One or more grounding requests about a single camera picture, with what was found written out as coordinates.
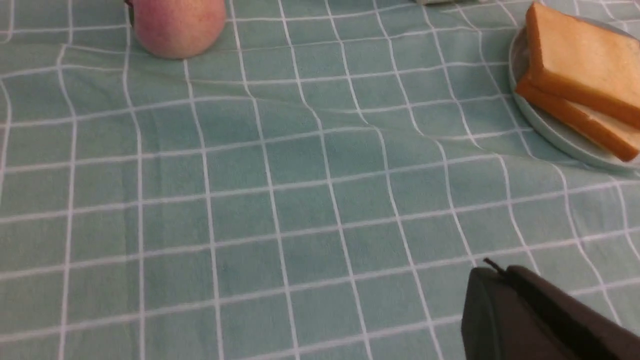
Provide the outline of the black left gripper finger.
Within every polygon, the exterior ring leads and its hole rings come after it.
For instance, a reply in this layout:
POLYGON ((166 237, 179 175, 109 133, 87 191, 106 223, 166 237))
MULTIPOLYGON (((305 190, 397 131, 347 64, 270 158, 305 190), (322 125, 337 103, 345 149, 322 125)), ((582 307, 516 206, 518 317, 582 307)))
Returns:
POLYGON ((461 337, 467 360, 637 360, 640 339, 542 276, 493 260, 471 269, 461 337))

